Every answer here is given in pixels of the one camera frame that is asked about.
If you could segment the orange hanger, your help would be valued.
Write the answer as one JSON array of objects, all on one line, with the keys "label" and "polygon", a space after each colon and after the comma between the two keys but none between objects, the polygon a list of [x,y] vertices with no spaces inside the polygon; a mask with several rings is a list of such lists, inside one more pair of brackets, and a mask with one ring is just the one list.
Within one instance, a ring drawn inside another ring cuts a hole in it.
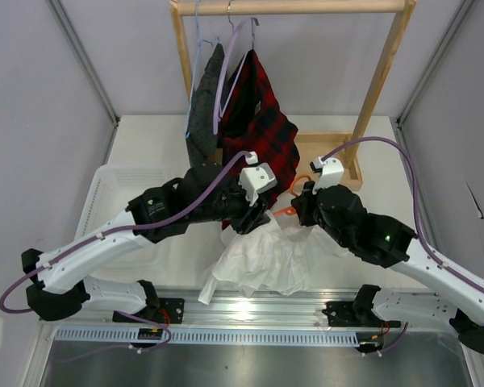
[{"label": "orange hanger", "polygon": [[[311,176],[308,174],[298,175],[291,183],[290,188],[288,189],[288,193],[292,195],[294,198],[299,196],[299,186],[301,181],[312,181]],[[296,210],[292,206],[288,206],[281,210],[277,210],[273,213],[275,217],[279,217],[282,215],[286,216],[294,216],[296,215]]]}]

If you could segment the white pleated skirt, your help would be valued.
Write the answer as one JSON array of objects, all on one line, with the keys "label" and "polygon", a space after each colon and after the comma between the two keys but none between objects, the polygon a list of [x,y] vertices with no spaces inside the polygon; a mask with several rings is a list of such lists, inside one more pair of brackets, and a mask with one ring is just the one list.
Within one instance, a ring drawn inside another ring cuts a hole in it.
[{"label": "white pleated skirt", "polygon": [[208,305],[220,285],[250,298],[257,290],[291,295],[307,289],[307,278],[322,262],[349,255],[318,226],[304,227],[295,215],[268,213],[269,222],[247,235],[229,226],[220,237],[225,246],[198,296]]}]

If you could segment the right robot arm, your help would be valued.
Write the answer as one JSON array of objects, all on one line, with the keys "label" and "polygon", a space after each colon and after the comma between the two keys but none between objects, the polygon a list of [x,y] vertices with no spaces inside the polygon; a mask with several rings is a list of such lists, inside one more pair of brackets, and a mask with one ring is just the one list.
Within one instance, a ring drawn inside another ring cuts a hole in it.
[{"label": "right robot arm", "polygon": [[420,234],[388,215],[367,211],[343,185],[313,190],[306,183],[292,199],[300,225],[318,226],[340,247],[367,264],[418,281],[432,295],[400,293],[378,285],[360,287],[341,324],[377,327],[410,323],[456,336],[484,355],[484,280],[427,245]]}]

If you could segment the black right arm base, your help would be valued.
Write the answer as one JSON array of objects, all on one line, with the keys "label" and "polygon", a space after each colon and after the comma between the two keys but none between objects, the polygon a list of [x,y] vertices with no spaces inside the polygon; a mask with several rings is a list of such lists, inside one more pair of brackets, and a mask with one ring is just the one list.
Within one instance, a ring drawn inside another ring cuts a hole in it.
[{"label": "black right arm base", "polygon": [[382,320],[372,311],[372,302],[330,301],[321,313],[330,327],[381,327]]}]

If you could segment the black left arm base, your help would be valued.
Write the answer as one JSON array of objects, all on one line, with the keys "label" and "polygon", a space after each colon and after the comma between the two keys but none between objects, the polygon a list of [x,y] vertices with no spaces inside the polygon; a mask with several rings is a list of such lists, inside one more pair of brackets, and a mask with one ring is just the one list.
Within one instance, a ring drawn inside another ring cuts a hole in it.
[{"label": "black left arm base", "polygon": [[186,304],[184,298],[160,298],[159,302],[158,308],[145,307],[134,314],[115,311],[112,319],[115,323],[133,323],[136,322],[134,317],[137,317],[159,324],[182,324]]}]

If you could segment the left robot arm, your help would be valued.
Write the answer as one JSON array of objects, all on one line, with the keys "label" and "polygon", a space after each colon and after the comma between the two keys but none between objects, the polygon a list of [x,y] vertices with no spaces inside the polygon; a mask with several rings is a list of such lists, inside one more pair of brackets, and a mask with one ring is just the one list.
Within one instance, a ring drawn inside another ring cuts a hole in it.
[{"label": "left robot arm", "polygon": [[107,224],[54,252],[22,253],[31,275],[27,304],[45,321],[59,321],[81,310],[110,311],[116,323],[164,321],[163,305],[150,281],[99,280],[101,267],[167,238],[191,224],[228,221],[245,235],[267,223],[267,192],[277,179],[262,163],[220,177],[222,167],[205,163],[164,185],[146,189]]}]

